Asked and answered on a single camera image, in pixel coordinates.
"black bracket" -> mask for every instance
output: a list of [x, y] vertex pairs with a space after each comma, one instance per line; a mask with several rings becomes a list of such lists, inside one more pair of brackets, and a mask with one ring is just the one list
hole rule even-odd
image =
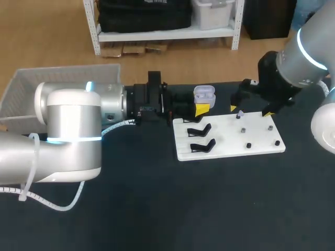
[[183, 118], [183, 123], [199, 123], [204, 116], [198, 116], [195, 118]]
[[215, 139], [211, 139], [208, 143], [208, 145], [198, 145], [198, 144], [190, 144], [192, 153], [199, 153], [199, 152], [203, 152], [203, 153], [209, 153], [212, 148], [215, 146], [216, 141]]
[[207, 124], [202, 131], [193, 128], [187, 128], [187, 133], [189, 137], [206, 137], [210, 130], [211, 124]]

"black box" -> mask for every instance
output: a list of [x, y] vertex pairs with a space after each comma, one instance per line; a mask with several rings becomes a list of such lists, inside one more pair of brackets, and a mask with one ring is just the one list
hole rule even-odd
[[246, 0], [243, 24], [251, 39], [286, 38], [297, 0]]

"wooden floor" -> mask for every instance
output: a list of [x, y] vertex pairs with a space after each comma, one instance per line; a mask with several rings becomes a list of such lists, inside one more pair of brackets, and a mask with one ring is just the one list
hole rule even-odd
[[168, 84], [201, 84], [257, 79], [257, 62], [287, 39], [251, 41], [245, 32], [240, 48], [207, 48], [181, 41], [164, 55], [104, 59], [94, 55], [82, 0], [0, 0], [0, 96], [19, 68], [121, 64], [125, 85], [145, 83], [147, 71], [161, 71]]

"black bag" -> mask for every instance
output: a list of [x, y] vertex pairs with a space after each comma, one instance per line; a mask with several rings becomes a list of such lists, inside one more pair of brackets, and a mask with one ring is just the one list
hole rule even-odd
[[190, 9], [190, 0], [99, 0], [102, 9], [137, 10], [186, 10]]
[[98, 8], [102, 32], [148, 32], [191, 26], [189, 0], [100, 0]]

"white cable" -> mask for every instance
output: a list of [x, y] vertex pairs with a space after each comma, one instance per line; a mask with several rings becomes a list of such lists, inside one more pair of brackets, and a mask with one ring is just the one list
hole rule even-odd
[[[115, 124], [115, 125], [112, 125], [111, 127], [109, 127], [109, 128], [107, 128], [106, 130], [104, 130], [104, 131], [101, 133], [101, 135], [104, 136], [106, 133], [108, 133], [108, 132], [114, 130], [115, 128], [122, 127], [122, 126], [127, 126], [127, 125], [134, 126], [134, 125], [135, 125], [135, 120], [134, 120], [134, 119], [131, 119], [131, 120], [125, 120], [125, 121], [123, 121], [123, 122], [120, 122], [120, 123], [117, 123], [117, 124]], [[35, 142], [35, 151], [34, 151], [34, 152], [35, 152], [35, 159], [36, 159], [36, 157], [38, 158], [38, 153], [36, 153], [36, 149], [37, 149], [37, 148], [38, 148], [38, 152], [39, 152], [39, 144], [37, 145], [36, 142]], [[29, 178], [30, 178], [30, 175], [33, 174], [33, 175], [32, 175], [32, 178], [31, 178], [31, 180], [33, 180], [34, 175], [35, 175], [35, 172], [36, 172], [36, 165], [35, 165], [35, 169], [34, 169], [34, 164], [33, 164], [33, 168], [32, 168], [32, 170], [31, 170], [30, 173], [29, 173], [29, 177], [28, 177], [28, 180], [27, 180], [26, 187], [27, 187], [27, 185], [29, 184]], [[82, 192], [82, 190], [83, 190], [84, 184], [85, 184], [84, 181], [80, 182], [80, 185], [79, 185], [79, 187], [78, 187], [78, 191], [77, 191], [77, 193], [76, 193], [76, 195], [75, 195], [73, 201], [71, 202], [71, 204], [69, 204], [69, 205], [66, 206], [66, 207], [60, 207], [60, 206], [58, 206], [58, 205], [55, 205], [55, 204], [51, 203], [50, 201], [48, 201], [48, 200], [46, 200], [46, 199], [40, 197], [39, 195], [37, 195], [36, 193], [33, 193], [33, 192], [28, 192], [28, 191], [27, 191], [26, 196], [27, 196], [27, 197], [30, 197], [30, 198], [32, 198], [32, 199], [34, 199], [34, 200], [37, 200], [38, 202], [42, 203], [43, 205], [46, 205], [47, 207], [50, 207], [50, 208], [52, 208], [52, 209], [54, 209], [54, 210], [56, 210], [56, 211], [65, 212], [65, 211], [69, 211], [69, 210], [71, 210], [71, 209], [74, 207], [74, 205], [77, 203], [77, 201], [78, 201], [78, 199], [79, 199], [79, 196], [80, 196], [80, 194], [81, 194], [81, 192]], [[23, 190], [23, 189], [19, 189], [19, 188], [13, 188], [13, 187], [0, 187], [0, 193], [15, 193], [15, 194], [21, 196], [21, 195], [24, 194], [24, 190]]]
[[115, 128], [122, 127], [122, 126], [134, 126], [135, 124], [136, 124], [135, 119], [125, 120], [117, 124], [113, 124], [111, 127], [108, 127], [107, 129], [105, 129], [101, 133], [101, 136], [103, 137], [106, 133], [110, 132], [111, 130], [114, 130]]
[[[27, 193], [27, 197], [30, 197], [34, 200], [37, 200], [38, 202], [42, 203], [43, 205], [46, 205], [47, 207], [50, 207], [56, 211], [61, 211], [61, 212], [65, 212], [65, 211], [69, 211], [70, 209], [72, 209], [74, 207], [74, 205], [77, 203], [79, 196], [83, 190], [84, 187], [84, 181], [80, 182], [78, 191], [73, 199], [73, 201], [71, 202], [71, 204], [69, 204], [66, 207], [60, 207], [58, 205], [55, 205], [53, 203], [51, 203], [50, 201], [40, 197], [39, 195], [37, 195], [36, 193], [33, 192], [28, 192]], [[23, 190], [19, 189], [19, 188], [13, 188], [13, 187], [0, 187], [0, 193], [16, 193], [18, 195], [22, 194]]]
[[32, 181], [35, 177], [36, 169], [37, 169], [37, 163], [39, 159], [40, 154], [40, 137], [37, 133], [31, 133], [29, 135], [30, 139], [34, 139], [35, 141], [35, 149], [34, 149], [34, 155], [35, 157], [32, 159], [31, 169], [28, 175], [27, 183], [21, 184], [21, 189], [23, 189], [22, 193], [19, 196], [19, 201], [26, 201], [27, 200], [27, 193], [29, 191], [29, 188], [32, 184]]
[[318, 85], [322, 88], [323, 93], [325, 94], [325, 97], [327, 97], [329, 94], [328, 86], [323, 81], [319, 81]]

